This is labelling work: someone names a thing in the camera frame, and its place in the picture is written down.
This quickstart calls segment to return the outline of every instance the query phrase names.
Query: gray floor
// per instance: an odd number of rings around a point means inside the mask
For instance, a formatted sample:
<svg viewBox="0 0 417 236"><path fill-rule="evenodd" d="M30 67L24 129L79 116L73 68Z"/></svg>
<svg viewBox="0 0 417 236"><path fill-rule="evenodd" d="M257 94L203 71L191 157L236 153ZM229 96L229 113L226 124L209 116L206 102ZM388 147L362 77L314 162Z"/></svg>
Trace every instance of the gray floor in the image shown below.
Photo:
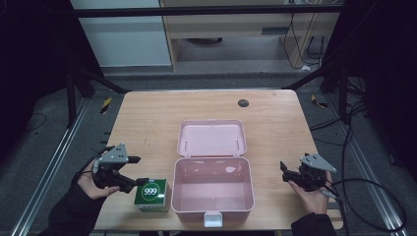
<svg viewBox="0 0 417 236"><path fill-rule="evenodd" d="M140 74L123 77L109 75L108 79L123 88L133 90L279 89L300 80L309 73L293 69L289 65L278 38L224 38L220 43L184 40L181 46L175 72L146 70ZM311 100L312 93L328 104L332 104L333 98L336 97L336 93L321 95L318 91L319 84L320 80L314 80L297 91L309 126L335 117L331 107L322 108ZM65 150L62 162L58 163L59 168L53 175L54 178L45 193L44 200L40 201L38 208L35 209L37 214L30 222L30 232L37 232L46 226L47 213L65 194L73 174L97 150L105 146L123 94L117 94L97 83L93 85L96 93L93 99L87 100L85 116L71 144ZM106 114L99 114L101 105L108 96L112 97L112 103ZM356 96L349 96L352 104L358 99ZM80 106L85 100L78 97L77 102ZM13 161L0 167L1 235L10 235L65 135L67 125L65 90L59 90L42 98L36 104L35 113L28 124L30 131L25 132L14 146L11 157ZM346 151L346 177L365 177L372 174L380 183L395 192L408 213L406 231L397 235L417 235L415 181L405 168L389 164L387 150L371 121L366 117L366 112L357 114L352 122L354 140ZM344 128L342 125L334 124L312 133L319 153L337 169L341 167L340 144L344 141ZM355 149L354 144L358 144L360 151ZM366 173L362 172L363 161L369 165ZM340 172L333 176L334 181L339 179ZM349 184L347 190L349 199L363 217L385 227L384 213L381 213L381 208L375 204L379 199L378 195L373 196L373 191L364 184ZM392 235L366 225L351 210L346 214L351 235ZM344 229L338 230L337 233L345 234ZM139 232L108 232L106 235L138 234ZM98 236L103 233L96 232L92 235Z"/></svg>

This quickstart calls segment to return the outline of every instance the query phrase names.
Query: pink lid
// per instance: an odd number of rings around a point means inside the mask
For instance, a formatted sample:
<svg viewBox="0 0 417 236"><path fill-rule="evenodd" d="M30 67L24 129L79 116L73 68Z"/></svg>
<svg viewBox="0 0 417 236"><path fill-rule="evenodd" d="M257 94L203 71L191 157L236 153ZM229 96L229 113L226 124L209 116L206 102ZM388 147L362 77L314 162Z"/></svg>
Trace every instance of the pink lid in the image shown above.
<svg viewBox="0 0 417 236"><path fill-rule="evenodd" d="M240 156L245 152L243 124L238 120L189 120L181 124L181 156Z"/></svg>

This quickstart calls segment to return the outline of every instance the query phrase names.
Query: green box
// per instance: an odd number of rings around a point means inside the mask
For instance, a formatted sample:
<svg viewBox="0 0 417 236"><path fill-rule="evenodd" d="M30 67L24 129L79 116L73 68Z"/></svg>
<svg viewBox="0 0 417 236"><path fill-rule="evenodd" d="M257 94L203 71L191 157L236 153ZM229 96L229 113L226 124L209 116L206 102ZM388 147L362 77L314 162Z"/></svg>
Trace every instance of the green box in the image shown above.
<svg viewBox="0 0 417 236"><path fill-rule="evenodd" d="M141 212L168 212L169 191L166 179L149 179L138 186L135 205Z"/></svg>

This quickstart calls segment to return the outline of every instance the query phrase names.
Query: white cabinet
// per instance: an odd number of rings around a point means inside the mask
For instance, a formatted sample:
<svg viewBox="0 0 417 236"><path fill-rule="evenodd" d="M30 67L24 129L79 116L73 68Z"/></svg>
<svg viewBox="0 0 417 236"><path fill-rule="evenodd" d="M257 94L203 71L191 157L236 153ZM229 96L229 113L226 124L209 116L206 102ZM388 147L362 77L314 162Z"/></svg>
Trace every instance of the white cabinet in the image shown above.
<svg viewBox="0 0 417 236"><path fill-rule="evenodd" d="M158 0L71 0L71 3L74 9L159 7ZM80 18L80 22L103 71L171 66L162 17Z"/></svg>

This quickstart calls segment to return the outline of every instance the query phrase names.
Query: black electronic device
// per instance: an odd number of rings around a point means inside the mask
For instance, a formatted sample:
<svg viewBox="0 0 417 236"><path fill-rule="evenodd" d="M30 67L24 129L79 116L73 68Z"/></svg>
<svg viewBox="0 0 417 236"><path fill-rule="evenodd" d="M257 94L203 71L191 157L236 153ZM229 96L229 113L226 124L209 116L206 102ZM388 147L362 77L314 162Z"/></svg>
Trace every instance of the black electronic device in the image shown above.
<svg viewBox="0 0 417 236"><path fill-rule="evenodd" d="M282 161L280 162L282 180L284 182L291 180L307 192L326 187L328 181L326 171L336 172L336 169L317 153L306 154L300 160L299 172L288 170L286 165Z"/></svg>
<svg viewBox="0 0 417 236"><path fill-rule="evenodd" d="M86 165L76 174L73 184L78 181L85 172L85 168L94 160L92 168L92 178L98 188L119 186L120 192L129 194L136 186L144 185L149 178L130 179L121 175L119 170L128 163L138 163L141 158L138 156L128 156L125 144L117 147L106 147L86 163Z"/></svg>

